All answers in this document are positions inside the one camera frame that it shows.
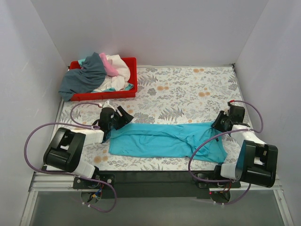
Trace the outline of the turquoise t shirt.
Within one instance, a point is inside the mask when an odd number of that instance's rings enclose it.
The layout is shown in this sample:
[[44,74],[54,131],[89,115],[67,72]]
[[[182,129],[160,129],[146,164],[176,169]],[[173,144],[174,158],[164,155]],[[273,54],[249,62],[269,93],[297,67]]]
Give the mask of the turquoise t shirt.
[[177,125],[130,123],[111,132],[109,153],[141,158],[193,157],[219,163],[227,157],[221,138],[200,147],[216,135],[219,131],[213,129],[210,122]]

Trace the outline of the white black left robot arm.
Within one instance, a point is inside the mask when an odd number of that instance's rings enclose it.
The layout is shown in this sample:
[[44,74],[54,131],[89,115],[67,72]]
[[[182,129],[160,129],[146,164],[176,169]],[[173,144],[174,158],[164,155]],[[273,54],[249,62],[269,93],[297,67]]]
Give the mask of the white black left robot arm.
[[51,140],[43,161],[46,165],[85,178],[93,178],[98,169],[81,158],[87,145],[106,142],[113,130],[119,130],[133,120],[121,106],[103,107],[92,127],[82,130],[59,128]]

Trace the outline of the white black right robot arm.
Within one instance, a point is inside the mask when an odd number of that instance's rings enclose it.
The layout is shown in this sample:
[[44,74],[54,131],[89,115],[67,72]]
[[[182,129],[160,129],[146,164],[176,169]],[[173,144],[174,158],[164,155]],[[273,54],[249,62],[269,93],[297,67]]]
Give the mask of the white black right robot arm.
[[272,187],[276,180],[278,149],[260,140],[251,127],[243,123],[245,108],[228,103],[227,111],[220,111],[212,124],[230,136],[241,150],[236,163],[219,163],[214,168],[217,179],[231,179],[263,187]]

